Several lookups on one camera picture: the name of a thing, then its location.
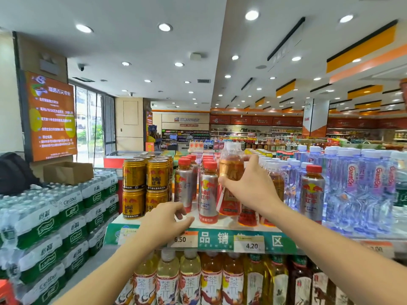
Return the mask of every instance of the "yellow can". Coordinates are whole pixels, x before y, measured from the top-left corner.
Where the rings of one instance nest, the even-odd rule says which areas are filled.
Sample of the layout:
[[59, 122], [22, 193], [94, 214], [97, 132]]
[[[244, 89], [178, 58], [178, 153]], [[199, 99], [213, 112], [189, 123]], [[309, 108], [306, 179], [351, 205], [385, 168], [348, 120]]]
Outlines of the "yellow can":
[[146, 186], [146, 162], [144, 159], [125, 159], [123, 162], [123, 188], [141, 189]]
[[123, 218], [142, 217], [145, 210], [146, 192], [144, 189], [123, 190]]
[[147, 189], [166, 189], [168, 187], [168, 169], [168, 160], [150, 159], [147, 162]]
[[146, 212], [150, 212], [160, 203], [168, 201], [168, 188], [164, 190], [148, 190], [146, 193]]

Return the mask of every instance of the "orange banner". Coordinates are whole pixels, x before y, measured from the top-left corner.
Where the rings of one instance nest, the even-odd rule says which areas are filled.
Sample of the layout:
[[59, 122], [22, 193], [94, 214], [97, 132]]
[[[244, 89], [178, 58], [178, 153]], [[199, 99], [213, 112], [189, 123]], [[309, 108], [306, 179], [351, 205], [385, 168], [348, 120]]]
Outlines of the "orange banner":
[[78, 153], [73, 86], [25, 72], [33, 161]]

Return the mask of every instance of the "black backpack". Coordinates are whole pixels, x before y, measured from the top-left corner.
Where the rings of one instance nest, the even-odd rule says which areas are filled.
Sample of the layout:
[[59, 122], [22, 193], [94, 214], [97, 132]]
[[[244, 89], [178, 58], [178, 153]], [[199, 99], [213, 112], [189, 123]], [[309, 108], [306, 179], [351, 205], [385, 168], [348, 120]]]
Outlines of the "black backpack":
[[39, 178], [36, 178], [29, 164], [19, 155], [8, 152], [0, 155], [0, 194], [17, 195], [31, 184], [41, 186]]

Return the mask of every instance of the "ceiling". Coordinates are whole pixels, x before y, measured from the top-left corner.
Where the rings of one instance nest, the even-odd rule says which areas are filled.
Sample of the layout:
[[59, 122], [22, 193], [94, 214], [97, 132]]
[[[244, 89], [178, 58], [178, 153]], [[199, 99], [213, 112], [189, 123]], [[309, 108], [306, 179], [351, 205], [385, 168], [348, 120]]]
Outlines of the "ceiling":
[[[406, 56], [310, 92], [338, 72], [357, 66], [350, 63], [326, 74], [329, 57], [394, 19], [399, 19], [395, 41], [364, 56], [361, 63], [406, 44], [406, 7], [407, 0], [2, 0], [0, 27], [23, 32], [68, 57], [70, 78], [94, 80], [84, 84], [113, 96], [133, 92], [135, 97], [150, 98], [153, 109], [209, 111], [228, 105], [241, 113], [238, 109], [255, 108], [255, 101], [265, 97], [267, 106], [278, 111], [263, 113], [281, 114], [279, 110], [287, 106], [300, 112], [306, 97], [336, 102], [347, 99], [349, 90], [366, 85], [398, 89], [399, 80], [407, 77]], [[246, 20], [249, 10], [257, 10], [260, 16]], [[339, 19], [348, 14], [354, 19], [340, 24]], [[267, 61], [301, 17], [305, 22], [295, 35], [299, 43], [278, 63]], [[169, 23], [173, 30], [160, 31], [160, 23]], [[76, 24], [87, 25], [94, 33], [82, 33]], [[202, 59], [191, 61], [193, 52], [201, 53]], [[233, 61], [233, 55], [239, 59]], [[302, 59], [294, 62], [294, 56]], [[123, 66], [123, 61], [131, 66]], [[175, 62], [185, 66], [176, 67]], [[78, 63], [86, 64], [83, 72]], [[241, 90], [249, 78], [253, 80]], [[211, 83], [197, 83], [197, 79]], [[298, 91], [276, 98], [276, 89], [293, 79]], [[395, 105], [382, 110], [404, 111], [404, 103], [395, 99], [401, 95], [375, 93], [338, 107], [382, 100]]]

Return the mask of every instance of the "beverage can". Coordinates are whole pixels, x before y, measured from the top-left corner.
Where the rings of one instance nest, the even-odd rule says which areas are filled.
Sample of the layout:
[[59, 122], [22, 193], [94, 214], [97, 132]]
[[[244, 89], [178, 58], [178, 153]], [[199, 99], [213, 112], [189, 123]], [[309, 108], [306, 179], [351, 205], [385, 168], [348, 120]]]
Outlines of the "beverage can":
[[216, 210], [216, 196], [218, 176], [201, 174], [201, 199], [199, 202], [199, 220], [208, 224], [218, 221]]
[[146, 185], [146, 162], [144, 159], [125, 159], [123, 162], [123, 188], [142, 189]]
[[307, 173], [301, 177], [300, 213], [321, 224], [325, 179], [319, 174], [322, 167], [308, 165]]
[[147, 190], [146, 193], [146, 212], [150, 212], [160, 203], [168, 201], [168, 188], [160, 191]]
[[146, 192], [144, 189], [123, 190], [123, 218], [135, 219], [144, 215]]
[[178, 168], [175, 169], [174, 173], [174, 201], [182, 202], [187, 212], [190, 212], [192, 207], [192, 175], [192, 169], [180, 170]]
[[150, 159], [147, 162], [147, 189], [163, 190], [168, 187], [168, 160]]

